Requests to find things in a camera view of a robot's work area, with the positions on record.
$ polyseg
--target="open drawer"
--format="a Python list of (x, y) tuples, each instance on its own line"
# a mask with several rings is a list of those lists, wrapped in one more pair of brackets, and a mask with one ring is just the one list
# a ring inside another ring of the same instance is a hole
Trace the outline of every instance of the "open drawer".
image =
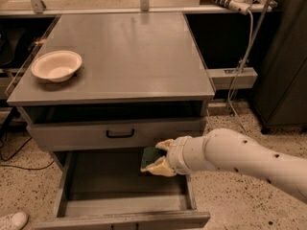
[(27, 129), (42, 150), (100, 150), (154, 146), (178, 136), (199, 136), (200, 118), (33, 124)]
[(209, 213), (197, 211), (189, 176), (140, 172), (143, 149), (69, 152), (55, 218), (35, 229), (192, 229)]

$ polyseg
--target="bowl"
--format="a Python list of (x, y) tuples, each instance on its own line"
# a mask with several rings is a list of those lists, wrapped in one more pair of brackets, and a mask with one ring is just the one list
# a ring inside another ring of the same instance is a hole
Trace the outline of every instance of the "bowl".
[(42, 80), (60, 82), (69, 80), (83, 60), (72, 51), (55, 51), (37, 58), (31, 66), (34, 76)]

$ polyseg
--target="cabinet handle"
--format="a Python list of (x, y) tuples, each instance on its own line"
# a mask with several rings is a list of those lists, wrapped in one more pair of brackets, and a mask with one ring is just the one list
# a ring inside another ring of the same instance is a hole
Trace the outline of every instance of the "cabinet handle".
[(110, 135), (110, 131), (106, 131), (106, 137), (110, 139), (115, 139), (115, 138), (130, 138), (134, 135), (134, 128), (131, 130), (129, 134), (120, 134), (120, 135)]

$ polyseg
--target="gray desk top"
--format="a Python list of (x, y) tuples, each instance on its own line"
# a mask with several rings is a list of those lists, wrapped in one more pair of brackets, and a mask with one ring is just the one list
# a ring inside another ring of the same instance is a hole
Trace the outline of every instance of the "gray desk top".
[(214, 96), (181, 12), (63, 15), (38, 56), (71, 50), (83, 66), (71, 80), (50, 83), (30, 68), (11, 105), (205, 100)]

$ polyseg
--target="person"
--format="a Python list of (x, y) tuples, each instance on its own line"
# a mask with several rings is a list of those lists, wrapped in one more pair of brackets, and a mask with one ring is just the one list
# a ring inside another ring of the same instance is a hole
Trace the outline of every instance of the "person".
[(16, 212), (0, 218), (0, 230), (20, 230), (28, 222), (25, 212)]

